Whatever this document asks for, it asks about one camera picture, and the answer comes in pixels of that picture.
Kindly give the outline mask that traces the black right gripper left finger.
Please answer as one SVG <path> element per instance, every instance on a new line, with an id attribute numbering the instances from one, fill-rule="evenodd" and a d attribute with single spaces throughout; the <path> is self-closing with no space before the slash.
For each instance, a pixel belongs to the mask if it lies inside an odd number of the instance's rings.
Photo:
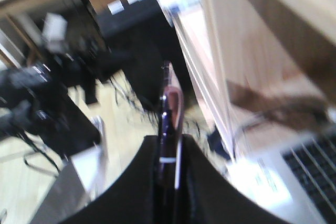
<path id="1" fill-rule="evenodd" d="M 157 136 L 147 135 L 131 163 L 96 200 L 62 223 L 154 223 Z"/>

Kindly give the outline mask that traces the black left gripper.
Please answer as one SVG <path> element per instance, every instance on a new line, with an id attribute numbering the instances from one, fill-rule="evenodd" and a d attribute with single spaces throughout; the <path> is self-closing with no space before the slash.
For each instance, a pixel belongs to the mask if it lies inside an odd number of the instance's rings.
<path id="1" fill-rule="evenodd" d="M 51 75 L 66 88 L 80 86 L 85 103 L 97 103 L 96 81 L 104 81 L 110 54 L 93 37 L 81 36 L 76 45 L 67 41 L 44 41 L 42 49 Z"/>

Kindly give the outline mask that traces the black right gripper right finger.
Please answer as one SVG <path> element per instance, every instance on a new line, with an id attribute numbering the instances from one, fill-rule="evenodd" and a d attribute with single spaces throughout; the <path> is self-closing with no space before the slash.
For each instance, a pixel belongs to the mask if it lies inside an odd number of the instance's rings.
<path id="1" fill-rule="evenodd" d="M 182 136 L 177 223 L 285 223 L 233 187 L 193 137 Z"/>

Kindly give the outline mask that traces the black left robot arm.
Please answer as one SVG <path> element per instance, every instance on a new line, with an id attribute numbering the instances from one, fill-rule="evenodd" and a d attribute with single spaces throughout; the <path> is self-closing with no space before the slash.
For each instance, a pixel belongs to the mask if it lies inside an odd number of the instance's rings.
<path id="1" fill-rule="evenodd" d="M 1 71 L 1 140 L 24 133 L 39 136 L 61 158 L 101 143 L 99 129 L 69 97 L 81 87 L 87 105 L 98 101 L 103 53 L 97 42 L 82 39 L 79 49 L 57 52 L 44 48 L 44 59 L 30 66 Z"/>

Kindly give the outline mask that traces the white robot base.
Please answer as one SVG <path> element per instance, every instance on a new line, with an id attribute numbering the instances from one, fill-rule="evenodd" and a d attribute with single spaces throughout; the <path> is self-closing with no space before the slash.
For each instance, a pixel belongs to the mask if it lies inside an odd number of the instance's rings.
<path id="1" fill-rule="evenodd" d="M 69 158 L 29 223 L 61 223 L 104 192 L 106 128 L 99 115 L 90 121 L 100 133 L 100 143 Z"/>

